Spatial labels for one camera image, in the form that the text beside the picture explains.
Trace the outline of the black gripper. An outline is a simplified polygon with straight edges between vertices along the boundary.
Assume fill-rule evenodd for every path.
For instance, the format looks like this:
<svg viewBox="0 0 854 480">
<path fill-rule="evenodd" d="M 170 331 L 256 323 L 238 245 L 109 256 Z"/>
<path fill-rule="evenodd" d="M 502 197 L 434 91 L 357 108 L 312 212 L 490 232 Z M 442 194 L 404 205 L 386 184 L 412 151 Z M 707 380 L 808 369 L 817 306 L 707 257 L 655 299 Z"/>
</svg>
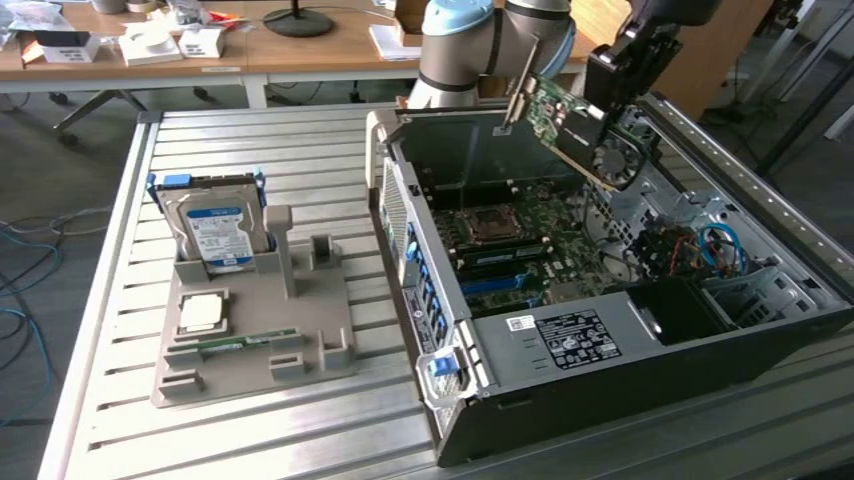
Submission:
<svg viewBox="0 0 854 480">
<path fill-rule="evenodd" d="M 599 45 L 586 58 L 584 99 L 611 114 L 641 95 L 681 48 L 680 26 L 660 19 L 628 21 L 611 45 Z"/>
</svg>

